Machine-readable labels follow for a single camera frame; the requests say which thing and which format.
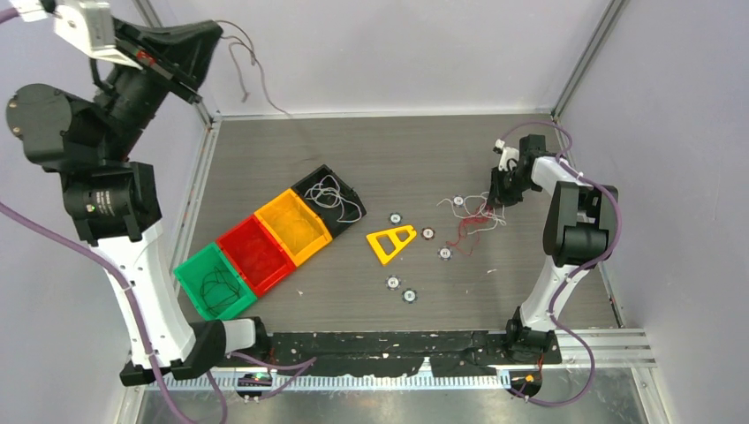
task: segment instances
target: white wire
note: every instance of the white wire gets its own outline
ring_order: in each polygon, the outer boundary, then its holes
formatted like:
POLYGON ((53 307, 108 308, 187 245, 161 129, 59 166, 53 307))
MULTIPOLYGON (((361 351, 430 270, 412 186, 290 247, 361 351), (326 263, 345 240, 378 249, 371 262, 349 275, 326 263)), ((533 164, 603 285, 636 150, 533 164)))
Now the white wire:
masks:
POLYGON ((473 230, 468 233, 468 235, 470 236, 480 231, 492 231, 498 225, 502 225, 502 227, 507 225, 506 218, 504 217, 504 206, 502 206, 502 212, 499 215, 496 214, 493 209, 491 208, 487 209, 488 196, 489 196, 489 192, 484 192, 481 194, 474 194, 474 195, 464 197, 463 205, 460 206, 460 208, 462 208, 467 213, 466 216, 461 216, 458 214, 458 212, 456 212, 455 203, 453 203, 451 199, 442 199, 439 203, 437 203, 437 206, 440 206, 445 201, 448 201, 450 203, 450 207, 452 208, 452 215, 454 215, 458 219, 476 218, 476 217, 481 216, 484 218, 489 218, 490 220, 494 221, 494 226, 473 230), (477 209, 476 212, 471 212, 470 210, 468 210, 469 199, 482 199, 483 200, 483 202, 481 203, 481 206, 477 209))
POLYGON ((356 223, 364 215, 361 213, 361 207, 359 205, 357 205, 353 201, 349 201, 343 195, 341 195, 341 186, 338 184, 338 181, 332 175, 326 175, 320 180, 320 182, 309 187, 309 190, 306 191, 304 197, 308 201, 313 201, 314 204, 316 204, 317 206, 321 208, 326 208, 326 209, 341 208, 341 217, 337 219, 339 223, 356 223), (336 186, 335 188, 325 186, 325 180, 328 178, 333 180, 333 184, 336 186), (321 196, 332 196, 334 199, 333 203, 328 204, 328 203, 322 202, 320 200, 321 196), (356 210, 359 211, 358 218, 351 220, 351 221, 344 220, 344 216, 346 215, 345 203, 353 205, 356 208, 356 210))

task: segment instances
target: small round disc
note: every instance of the small round disc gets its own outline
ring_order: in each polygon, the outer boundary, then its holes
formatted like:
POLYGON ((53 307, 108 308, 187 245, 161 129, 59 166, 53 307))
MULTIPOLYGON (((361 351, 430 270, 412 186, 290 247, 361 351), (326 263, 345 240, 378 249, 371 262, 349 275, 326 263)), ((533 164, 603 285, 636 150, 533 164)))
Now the small round disc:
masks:
POLYGON ((413 302, 419 299, 419 296, 416 294, 416 291, 413 289, 405 289, 403 291, 403 295, 401 296, 403 297, 403 301, 408 304, 412 304, 413 302))
POLYGON ((388 285, 388 290, 397 290, 400 287, 400 278, 397 276, 389 276, 385 280, 385 284, 388 285))
POLYGON ((403 222, 403 217, 399 213, 390 214, 390 223, 392 223, 393 225, 398 225, 401 222, 403 222))
POLYGON ((435 231, 429 227, 421 230, 421 237, 425 240, 431 240, 435 237, 435 231))
POLYGON ((439 250, 438 254, 443 261, 449 261, 452 258, 452 249, 445 246, 439 250))

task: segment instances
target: red wire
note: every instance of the red wire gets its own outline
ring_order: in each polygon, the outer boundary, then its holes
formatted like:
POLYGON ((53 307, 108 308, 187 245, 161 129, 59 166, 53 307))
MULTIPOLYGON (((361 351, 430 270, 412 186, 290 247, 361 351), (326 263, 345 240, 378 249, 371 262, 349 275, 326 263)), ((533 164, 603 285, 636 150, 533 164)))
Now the red wire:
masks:
MULTIPOLYGON (((473 214, 474 215, 478 214, 479 211, 481 211, 481 208, 485 206, 486 205, 479 205, 479 207, 476 208, 473 214)), ((491 207, 487 207, 487 212, 492 213, 493 209, 491 207)), ((491 218, 489 218, 488 216, 469 216, 467 218, 461 219, 460 224, 458 224, 458 240, 455 242, 448 241, 447 245, 455 247, 460 253, 466 256, 471 256, 473 254, 473 249, 476 247, 476 245, 479 244, 479 241, 481 240, 480 232, 476 233, 476 241, 473 242, 473 244, 471 245, 471 250, 468 253, 464 252, 463 249, 458 247, 458 245, 460 244, 462 240, 468 238, 468 233, 470 232, 468 230, 468 225, 480 225, 483 223, 487 223, 489 219, 491 218)))

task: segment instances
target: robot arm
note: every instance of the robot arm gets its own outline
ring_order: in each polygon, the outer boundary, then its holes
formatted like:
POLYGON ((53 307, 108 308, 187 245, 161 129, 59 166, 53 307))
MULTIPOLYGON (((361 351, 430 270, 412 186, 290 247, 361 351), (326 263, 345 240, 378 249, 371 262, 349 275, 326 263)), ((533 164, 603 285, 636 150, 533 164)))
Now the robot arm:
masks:
MULTIPOLYGON (((99 0, 13 3, 27 21, 53 14, 56 33, 92 61, 99 87, 93 101, 32 84, 8 101, 6 118, 26 158, 60 175, 64 207, 79 238, 130 282, 126 290, 138 300, 159 368, 178 380, 195 378, 227 352, 254 345, 255 320, 188 323, 182 315, 163 255, 154 168, 128 159, 168 93, 200 100, 197 90, 221 27, 207 21, 144 28, 112 18, 99 0), (98 59, 115 64, 105 81, 98 59)), ((127 386, 151 383, 155 376, 125 291, 108 277, 132 346, 120 379, 127 386)))
MULTIPOLYGON (((554 316, 559 316, 575 286, 590 269, 574 278, 568 275, 603 254, 614 237, 617 220, 611 202, 594 187, 570 175, 547 151, 543 136, 524 137, 519 149, 498 140, 495 152, 501 158, 492 170, 488 204, 517 204, 528 189, 551 196, 543 231, 543 250, 547 255, 543 270, 530 297, 518 307, 506 327, 506 351, 515 360, 527 360, 547 352, 552 345, 556 325, 549 317, 549 305, 555 293, 566 281, 554 303, 554 316)), ((617 197, 615 187, 606 188, 617 197)))

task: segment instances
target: metal frame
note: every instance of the metal frame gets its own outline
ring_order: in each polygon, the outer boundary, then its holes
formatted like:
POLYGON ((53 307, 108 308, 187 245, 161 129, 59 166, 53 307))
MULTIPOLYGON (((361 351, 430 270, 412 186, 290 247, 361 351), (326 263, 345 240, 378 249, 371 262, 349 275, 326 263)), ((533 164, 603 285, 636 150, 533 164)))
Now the metal frame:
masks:
MULTIPOLYGON (((630 368, 633 373, 640 376, 636 380, 639 387, 645 388, 652 382, 650 369, 656 367, 653 352, 642 329, 581 329, 575 332, 590 345, 596 358, 597 368, 630 368)), ((547 364, 544 369, 585 369, 590 368, 590 360, 585 348, 577 340, 565 333, 557 334, 559 349, 562 355, 561 364, 547 364)), ((424 363, 416 375, 410 377, 377 378, 364 376, 360 378, 344 375, 340 377, 317 377, 302 376, 295 383, 287 387, 286 391, 370 391, 370 390, 496 390, 509 387, 510 371, 535 370, 532 365, 503 365, 494 366, 497 376, 482 377, 433 377, 429 359, 424 363)), ((272 390, 286 381, 285 376, 277 375, 276 371, 267 370, 264 367, 217 367, 213 373, 222 390, 236 390, 238 379, 247 373, 264 372, 271 373, 274 377, 272 390)), ((175 391, 212 391, 207 378, 191 381, 177 381, 167 376, 165 378, 167 387, 175 391)), ((660 411, 655 384, 651 384, 651 390, 647 393, 649 399, 643 399, 643 404, 648 402, 648 408, 654 417, 660 411)), ((145 391, 159 390, 158 386, 151 384, 145 391)))
MULTIPOLYGON (((136 8, 138 9, 141 17, 151 27, 162 27, 163 23, 159 19, 155 12, 153 5, 148 0, 133 0, 136 8)), ((594 35, 591 41, 588 43, 585 52, 578 61, 575 70, 572 73, 571 78, 564 87, 564 91, 559 98, 555 108, 550 111, 551 117, 558 122, 561 117, 564 108, 568 104, 575 89, 579 85, 580 81, 584 77, 586 70, 595 55, 600 50, 601 45, 605 42, 611 28, 617 21, 617 18, 623 8, 628 3, 628 0, 611 0, 609 6, 601 18, 599 25, 595 29, 594 35)), ((172 257, 171 267, 175 264, 183 261, 188 253, 189 245, 192 240, 194 225, 197 219, 198 210, 200 208, 200 200, 203 195, 208 171, 210 169, 210 163, 213 157, 213 153, 216 147, 216 139, 221 129, 221 122, 223 120, 241 120, 241 119, 277 119, 284 118, 283 116, 268 116, 268 117, 257 117, 257 116, 246 116, 246 117, 221 117, 218 116, 213 119, 208 113, 205 105, 201 102, 196 105, 196 110, 200 115, 200 119, 204 125, 208 128, 206 137, 204 138, 201 148, 200 155, 197 161, 197 165, 194 172, 193 183, 191 185, 190 194, 185 205, 185 214, 183 215, 183 221, 180 224, 180 230, 176 241, 174 255, 172 257)), ((529 113, 547 113, 548 110, 529 110, 529 113)), ((497 111, 474 111, 473 113, 467 113, 465 111, 455 113, 456 115, 468 115, 468 114, 496 114, 497 111)), ((444 112, 435 113, 435 115, 444 115, 444 112)), ((367 113, 367 114, 309 114, 299 116, 299 118, 324 118, 324 117, 387 117, 387 116, 403 116, 403 113, 389 114, 389 113, 367 113)), ((564 138, 559 132, 557 132, 557 138, 559 139, 560 145, 565 146, 564 138)), ((574 165, 574 160, 570 157, 570 163, 574 165)), ((611 283, 606 272, 605 266, 601 266, 601 273, 603 275, 603 281, 606 284, 609 294, 614 295, 611 287, 611 283)), ((615 311, 617 317, 621 322, 626 323, 626 320, 621 314, 621 310, 615 311)), ((665 404, 662 401, 662 397, 656 383, 658 369, 656 368, 654 355, 650 349, 650 346, 645 337, 645 332, 642 329, 586 329, 577 330, 587 343, 590 344, 594 350, 597 367, 619 367, 619 368, 630 368, 632 375, 637 383, 639 396, 643 407, 646 411, 647 418, 650 422, 670 422, 669 414, 665 404)), ((572 337, 559 333, 557 335, 559 340, 559 346, 563 356, 563 363, 558 365, 545 365, 545 368, 586 368, 590 367, 590 361, 587 358, 585 349, 574 340, 572 337)), ((423 372, 430 370, 429 365, 425 364, 423 372)), ((238 368, 218 368, 216 372, 218 376, 223 377, 219 379, 219 383, 225 389, 232 388, 233 380, 230 378, 237 372, 245 373, 250 370, 257 370, 256 367, 238 367, 238 368)), ((510 370, 528 369, 527 366, 508 366, 499 367, 498 373, 502 375, 510 370)), ((305 383, 305 380, 314 379, 315 377, 302 377, 300 382, 293 384, 288 388, 290 391, 303 390, 310 391, 311 387, 308 385, 312 381, 305 383)), ((362 388, 363 390, 373 390, 373 386, 377 385, 377 380, 371 379, 369 387, 362 388)), ((185 385, 185 382, 175 382, 168 379, 170 387, 175 390, 204 390, 200 381, 196 381, 193 384, 185 385)), ((461 388, 467 386, 493 386, 491 383, 479 381, 476 379, 469 379, 466 381, 453 381, 454 385, 461 388)), ((127 388, 123 396, 122 406, 116 419, 116 423, 130 424, 137 422, 140 407, 144 398, 144 394, 148 390, 152 390, 152 387, 148 388, 127 388)))
POLYGON ((585 76, 588 66, 591 64, 591 62, 593 62, 595 55, 598 54, 601 46, 609 36, 611 28, 614 27, 617 19, 622 13, 622 10, 628 3, 629 0, 609 1, 609 6, 603 13, 603 17, 601 18, 601 20, 598 22, 598 26, 593 32, 593 37, 590 39, 590 42, 588 42, 583 55, 580 57, 578 64, 575 65, 575 69, 574 71, 572 71, 570 79, 564 86, 564 90, 562 90, 562 95, 559 96, 559 100, 556 102, 556 106, 551 111, 552 118, 556 119, 562 115, 564 108, 567 106, 567 103, 575 93, 575 89, 578 87, 578 84, 585 76))
MULTIPOLYGON (((190 184, 190 191, 187 194, 185 205, 183 207, 184 213, 182 214, 182 220, 179 222, 179 230, 175 239, 174 254, 172 255, 169 267, 170 271, 176 268, 180 263, 187 260, 190 245, 193 242, 195 224, 198 222, 198 212, 200 212, 200 203, 202 202, 203 193, 205 192, 208 172, 210 171, 210 165, 213 162, 213 154, 216 150, 216 140, 218 139, 219 131, 221 131, 220 120, 211 125, 210 129, 206 131, 200 144, 200 153, 198 154, 198 159, 195 162, 195 168, 193 170, 193 182, 190 184)), ((181 286, 176 278, 174 278, 173 283, 175 291, 179 293, 181 286)))

